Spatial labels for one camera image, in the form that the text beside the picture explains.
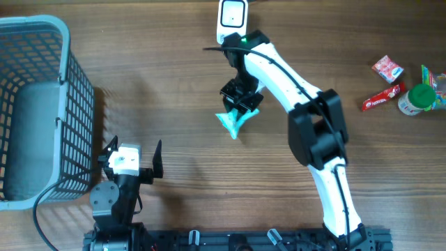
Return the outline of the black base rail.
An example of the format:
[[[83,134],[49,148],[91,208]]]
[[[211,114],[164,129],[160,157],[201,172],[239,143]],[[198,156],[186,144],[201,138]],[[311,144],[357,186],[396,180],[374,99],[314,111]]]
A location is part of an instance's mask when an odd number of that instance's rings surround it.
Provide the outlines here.
[[[132,234],[84,235],[83,250],[338,250],[323,229],[296,231],[150,231],[138,241]]]

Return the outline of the Haribo gummy candy bag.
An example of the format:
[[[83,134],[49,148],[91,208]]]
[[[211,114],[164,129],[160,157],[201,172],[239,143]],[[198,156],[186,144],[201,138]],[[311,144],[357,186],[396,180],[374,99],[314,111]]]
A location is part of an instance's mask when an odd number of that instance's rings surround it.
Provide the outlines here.
[[[425,65],[422,68],[422,83],[430,86],[436,93],[436,99],[425,111],[445,109],[445,72],[433,74]]]

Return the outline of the red Nescafe stick sachet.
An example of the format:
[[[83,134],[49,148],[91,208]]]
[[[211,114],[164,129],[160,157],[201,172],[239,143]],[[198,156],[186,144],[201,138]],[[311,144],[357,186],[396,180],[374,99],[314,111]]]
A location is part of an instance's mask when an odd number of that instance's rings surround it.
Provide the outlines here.
[[[362,104],[362,111],[367,111],[368,109],[374,108],[379,104],[385,103],[397,95],[399,95],[402,91],[406,90],[406,85],[404,82],[400,82],[397,85],[394,85],[374,96],[365,100]]]

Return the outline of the red tissue pack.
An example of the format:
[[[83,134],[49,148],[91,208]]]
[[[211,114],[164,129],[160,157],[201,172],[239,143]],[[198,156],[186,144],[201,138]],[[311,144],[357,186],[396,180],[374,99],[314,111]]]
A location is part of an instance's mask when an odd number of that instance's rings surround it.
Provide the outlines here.
[[[392,84],[403,75],[404,69],[388,55],[379,59],[372,67],[387,83]]]

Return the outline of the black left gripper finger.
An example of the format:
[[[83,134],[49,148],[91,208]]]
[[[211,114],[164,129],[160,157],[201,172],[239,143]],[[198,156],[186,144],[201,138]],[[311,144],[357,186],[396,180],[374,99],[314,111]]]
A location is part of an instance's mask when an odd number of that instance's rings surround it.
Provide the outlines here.
[[[153,155],[153,177],[163,178],[163,163],[162,163],[162,140],[157,143],[154,155]]]
[[[118,150],[118,136],[115,135],[110,143],[98,154],[98,163],[108,162],[111,154]]]

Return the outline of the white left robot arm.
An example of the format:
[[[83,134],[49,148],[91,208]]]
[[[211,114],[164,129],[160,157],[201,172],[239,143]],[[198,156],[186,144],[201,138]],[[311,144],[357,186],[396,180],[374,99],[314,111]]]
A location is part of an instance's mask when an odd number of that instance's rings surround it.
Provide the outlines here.
[[[140,186],[151,185],[156,178],[163,177],[162,142],[157,143],[151,168],[141,167],[140,162],[140,145],[118,144],[118,137],[101,150],[98,166],[107,180],[90,192],[95,224],[84,234],[83,250],[157,250],[156,241],[144,224],[132,220],[143,208]]]

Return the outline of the grey plastic mesh basket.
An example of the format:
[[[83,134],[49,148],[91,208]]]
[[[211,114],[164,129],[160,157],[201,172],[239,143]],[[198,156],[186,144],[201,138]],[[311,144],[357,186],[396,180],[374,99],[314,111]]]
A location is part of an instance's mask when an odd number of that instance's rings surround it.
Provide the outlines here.
[[[51,15],[1,19],[1,209],[70,201],[91,187],[95,94]]]

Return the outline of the green lid jar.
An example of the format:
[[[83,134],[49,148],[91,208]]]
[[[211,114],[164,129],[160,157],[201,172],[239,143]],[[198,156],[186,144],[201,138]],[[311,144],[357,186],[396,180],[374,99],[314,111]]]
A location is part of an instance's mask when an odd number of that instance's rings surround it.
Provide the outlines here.
[[[417,84],[404,93],[398,100],[399,110],[408,116],[414,116],[430,108],[436,99],[436,92],[426,84]]]

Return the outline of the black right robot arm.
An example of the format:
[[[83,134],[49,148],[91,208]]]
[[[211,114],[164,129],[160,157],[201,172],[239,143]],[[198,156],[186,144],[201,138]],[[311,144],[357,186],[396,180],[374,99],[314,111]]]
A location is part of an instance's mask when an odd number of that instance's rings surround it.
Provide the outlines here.
[[[295,159],[309,168],[323,207],[323,226],[338,250],[351,250],[366,241],[346,178],[346,122],[339,95],[311,85],[279,55],[261,31],[232,33],[218,50],[236,69],[220,91],[225,113],[219,120],[233,138],[241,125],[258,113],[267,89],[288,116],[288,143]]]

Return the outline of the teal wet wipes pack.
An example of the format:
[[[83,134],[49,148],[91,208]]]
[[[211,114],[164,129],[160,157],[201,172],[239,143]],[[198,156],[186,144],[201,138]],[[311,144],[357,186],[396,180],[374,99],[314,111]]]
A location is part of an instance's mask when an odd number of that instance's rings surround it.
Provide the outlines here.
[[[246,111],[241,114],[237,109],[232,109],[227,113],[216,114],[216,117],[220,120],[222,125],[228,130],[232,139],[238,138],[238,133],[243,124],[250,118],[256,116],[260,111],[255,109],[254,111]]]

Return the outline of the white barcode scanner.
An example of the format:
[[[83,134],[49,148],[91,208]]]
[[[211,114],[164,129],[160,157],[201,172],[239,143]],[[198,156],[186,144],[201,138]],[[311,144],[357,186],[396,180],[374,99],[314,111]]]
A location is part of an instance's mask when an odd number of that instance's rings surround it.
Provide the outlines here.
[[[247,0],[220,0],[217,16],[217,42],[222,45],[224,39],[237,33],[244,36],[247,30]]]

